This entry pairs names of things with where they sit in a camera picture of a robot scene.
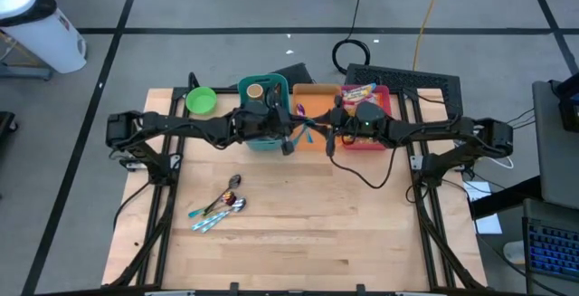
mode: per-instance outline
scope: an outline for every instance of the teal container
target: teal container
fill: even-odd
[[[290,89],[288,87],[288,81],[283,75],[279,74],[252,75],[239,81],[237,91],[239,92],[242,105],[249,100],[247,88],[254,83],[258,83],[263,87],[264,94],[268,88],[273,89],[276,84],[281,83],[281,103],[286,110],[290,110]],[[253,151],[270,151],[281,148],[281,139],[257,138],[245,141],[245,144]]]

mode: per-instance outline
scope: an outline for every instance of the pink container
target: pink container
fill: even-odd
[[[344,85],[342,86],[342,94],[344,91],[351,91],[352,89],[361,87],[360,85]],[[376,86],[372,93],[379,93],[382,95],[382,109],[386,112],[386,114],[392,116],[392,109],[390,108],[390,91],[388,87],[384,85]],[[358,143],[354,142],[353,144],[343,144],[345,149],[348,150],[386,150],[386,147],[381,145],[380,143]]]

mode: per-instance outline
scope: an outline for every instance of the white container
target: white container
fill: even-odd
[[[0,0],[2,20],[29,11],[36,0]],[[60,73],[81,69],[86,64],[86,42],[64,14],[56,8],[47,17],[12,26],[1,26],[4,32]]]

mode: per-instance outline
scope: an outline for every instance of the wooden table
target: wooden table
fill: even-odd
[[[419,92],[442,100],[439,90]],[[145,110],[167,114],[171,93],[150,90]],[[238,105],[238,95],[219,95],[213,116]],[[420,105],[425,121],[446,119],[444,105],[425,100]],[[400,119],[395,96],[392,109]],[[149,142],[158,151],[162,137]],[[430,142],[429,148],[442,153],[452,148],[452,142]],[[377,184],[384,179],[391,152],[338,148],[335,160]],[[247,207],[206,234],[193,232],[190,227],[198,220],[187,214],[208,205],[237,173],[243,177],[237,192],[247,198]],[[457,173],[449,172],[445,179],[462,184]],[[145,171],[129,173],[124,197],[146,181]],[[284,157],[280,150],[256,153],[238,144],[219,151],[190,138],[185,143],[163,288],[227,290],[230,282],[239,282],[243,290],[352,291],[363,283],[369,291],[428,291],[416,209],[404,198],[410,184],[405,148],[396,152],[387,184],[374,190],[333,167],[324,152],[298,151]],[[103,283],[117,278],[142,244],[152,191],[149,188],[119,217]],[[475,279],[486,284],[464,191],[448,183],[438,191],[450,248]],[[443,285],[434,242],[432,249]],[[157,250],[151,256],[151,263],[156,263]],[[151,282],[154,267],[148,270]]]

